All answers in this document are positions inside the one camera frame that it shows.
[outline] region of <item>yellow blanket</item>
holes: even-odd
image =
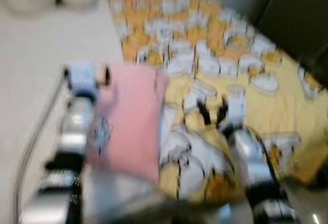
[[[217,2],[109,2],[125,60],[171,76],[165,101],[175,118],[162,148],[164,192],[220,203],[240,195],[225,139],[195,107],[195,99],[205,101],[215,121],[223,95],[245,98],[244,124],[261,135],[279,176],[313,180],[328,155],[328,95],[302,67]]]

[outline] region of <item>pink cloth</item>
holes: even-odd
[[[110,139],[88,163],[157,183],[158,124],[168,78],[149,67],[113,65],[111,85],[100,91],[96,114],[108,118]]]

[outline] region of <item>cable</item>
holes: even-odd
[[[15,187],[14,187],[14,195],[13,195],[13,218],[14,218],[14,224],[18,224],[19,219],[19,212],[20,212],[20,206],[19,206],[19,197],[20,197],[20,191],[22,187],[22,182],[24,180],[25,171],[27,168],[27,165],[29,163],[31,154],[33,150],[35,149],[35,145],[39,139],[39,135],[46,123],[46,121],[49,118],[49,115],[57,101],[57,98],[59,96],[59,93],[62,89],[62,86],[65,82],[65,78],[63,76],[60,77],[60,80],[56,86],[56,89],[54,91],[54,94],[52,95],[50,102],[46,108],[46,110],[43,112],[43,115],[41,119],[39,120],[26,148],[25,152],[23,153],[22,158],[20,159],[19,165],[18,165],[18,171],[16,175],[16,181],[15,181]]]

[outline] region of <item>yellow bedsheet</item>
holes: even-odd
[[[218,2],[109,2],[125,60],[171,76],[166,105],[176,109],[176,116],[170,136],[187,149],[161,164],[159,187],[164,192],[209,202],[240,195],[229,166],[211,168],[202,164],[202,155],[190,154],[198,148],[230,160],[225,139],[214,126],[205,126],[195,106],[186,102],[191,92],[206,102],[211,120],[216,120],[223,95],[245,98],[244,124],[261,135],[278,175],[291,175],[304,184],[313,179],[328,155],[328,95],[302,67]],[[192,163],[193,170],[183,171]]]

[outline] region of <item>fabric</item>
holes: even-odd
[[[96,117],[104,129],[94,130],[88,163],[158,182],[158,125],[168,79],[147,66],[112,65],[111,84],[101,88]],[[108,133],[108,143],[98,146]]]
[[[214,122],[223,96],[245,102],[232,115],[262,136],[280,177],[313,179],[328,155],[328,94],[246,18],[212,0],[109,3],[125,60],[170,76],[165,103],[175,117],[161,147],[161,190],[190,201],[240,195],[226,140],[196,108],[205,102]]]

